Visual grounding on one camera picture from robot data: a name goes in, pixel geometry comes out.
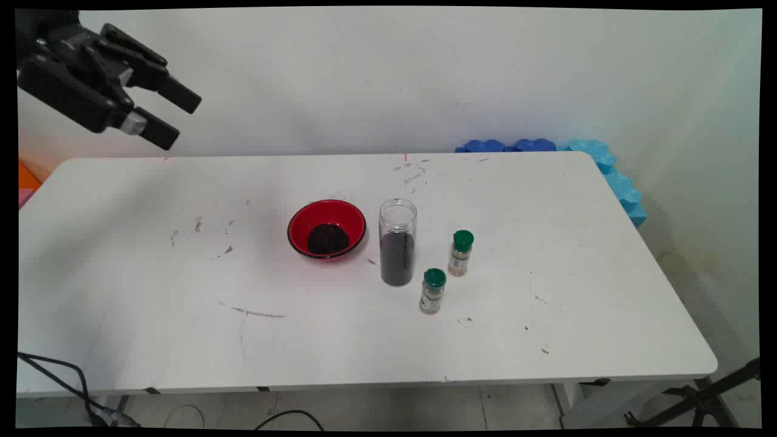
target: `white table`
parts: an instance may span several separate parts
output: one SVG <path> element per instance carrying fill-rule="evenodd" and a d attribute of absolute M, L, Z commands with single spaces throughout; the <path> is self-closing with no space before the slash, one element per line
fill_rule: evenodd
<path fill-rule="evenodd" d="M 395 197 L 418 207 L 415 275 L 401 288 L 374 264 L 378 208 Z M 291 216 L 325 198 L 367 219 L 341 262 L 287 241 Z M 448 277 L 428 316 L 423 272 L 445 269 L 457 229 L 475 235 L 469 272 Z M 67 161 L 19 212 L 19 350 L 80 365 L 102 394 L 636 384 L 583 402 L 567 390 L 567 426 L 717 366 L 579 152 Z M 18 397 L 63 394 L 18 367 Z"/>

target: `table leg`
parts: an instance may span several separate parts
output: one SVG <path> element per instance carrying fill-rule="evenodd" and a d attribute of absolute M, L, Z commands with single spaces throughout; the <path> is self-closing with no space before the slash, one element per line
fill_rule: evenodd
<path fill-rule="evenodd" d="M 556 391 L 556 396 L 559 399 L 562 416 L 570 412 L 572 407 L 585 400 L 583 389 L 578 383 L 557 383 L 553 384 L 553 389 Z"/>
<path fill-rule="evenodd" d="M 119 412 L 124 412 L 124 405 L 127 403 L 127 397 L 126 396 L 115 395 L 115 394 L 112 394 L 112 395 L 109 395 L 109 396 L 108 395 L 103 395 L 103 396 L 92 397 L 92 398 L 98 404 L 104 405 L 105 407 L 108 407 L 111 410 L 115 410 L 115 411 L 119 411 Z M 101 414 L 101 413 L 97 413 L 97 414 L 101 418 L 103 418 L 103 420 L 105 420 L 105 422 L 108 424 L 108 426 L 117 426 L 116 422 L 112 418 L 108 417 L 105 414 Z"/>
<path fill-rule="evenodd" d="M 568 411 L 563 412 L 561 423 L 567 429 L 592 427 L 608 416 L 623 415 L 628 410 L 644 404 L 674 385 L 677 385 L 676 381 L 609 383 L 584 399 L 580 396 L 559 393 L 559 402 L 562 403 L 562 407 L 563 401 L 561 400 L 563 398 L 577 401 L 570 405 Z"/>
<path fill-rule="evenodd" d="M 693 424 L 691 426 L 699 427 L 704 424 L 704 416 L 707 414 L 704 411 L 696 411 L 693 414 Z"/>

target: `white wall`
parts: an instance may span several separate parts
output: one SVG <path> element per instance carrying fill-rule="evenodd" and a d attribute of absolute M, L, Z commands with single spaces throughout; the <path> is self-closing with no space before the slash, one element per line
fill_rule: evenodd
<path fill-rule="evenodd" d="M 634 177 L 641 232 L 725 374 L 758 352 L 761 11 L 334 7 L 84 12 L 169 60 L 194 115 L 170 154 L 451 152 L 472 138 L 597 138 Z M 23 92 L 19 156 L 163 156 Z M 726 399 L 760 425 L 760 386 Z"/>

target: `green cap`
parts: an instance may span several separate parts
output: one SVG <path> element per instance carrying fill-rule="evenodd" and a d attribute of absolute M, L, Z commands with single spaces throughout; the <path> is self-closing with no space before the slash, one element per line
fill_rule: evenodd
<path fill-rule="evenodd" d="M 472 242 L 475 236 L 470 231 L 456 231 L 453 234 L 453 247 L 459 252 L 469 252 L 472 249 Z"/>
<path fill-rule="evenodd" d="M 439 268 L 430 268 L 423 274 L 423 280 L 430 287 L 440 288 L 445 285 L 445 272 Z"/>

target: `blue foam block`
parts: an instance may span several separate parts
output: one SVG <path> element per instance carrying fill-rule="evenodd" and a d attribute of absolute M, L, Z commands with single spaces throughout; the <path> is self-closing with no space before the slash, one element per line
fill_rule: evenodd
<path fill-rule="evenodd" d="M 602 174 L 607 174 L 612 171 L 612 167 L 615 165 L 615 156 L 610 153 L 610 148 L 601 141 L 597 140 L 572 140 L 565 142 L 557 150 L 575 150 L 578 152 L 586 152 L 591 158 L 594 159 L 596 165 L 599 167 L 599 171 Z"/>
<path fill-rule="evenodd" d="M 612 171 L 605 174 L 605 180 L 607 180 L 612 192 L 615 193 L 626 212 L 630 212 L 639 204 L 639 201 L 642 199 L 642 193 L 632 187 L 630 177 L 622 175 L 615 167 L 612 167 Z"/>
<path fill-rule="evenodd" d="M 464 147 L 457 147 L 456 153 L 469 152 L 504 152 L 504 144 L 497 140 L 471 140 Z"/>
<path fill-rule="evenodd" d="M 639 228 L 639 225 L 642 225 L 647 219 L 647 212 L 640 204 L 634 205 L 634 208 L 628 214 L 635 228 Z"/>
<path fill-rule="evenodd" d="M 509 152 L 554 152 L 556 145 L 544 138 L 537 138 L 534 141 L 524 138 L 518 140 L 515 146 L 509 149 Z"/>

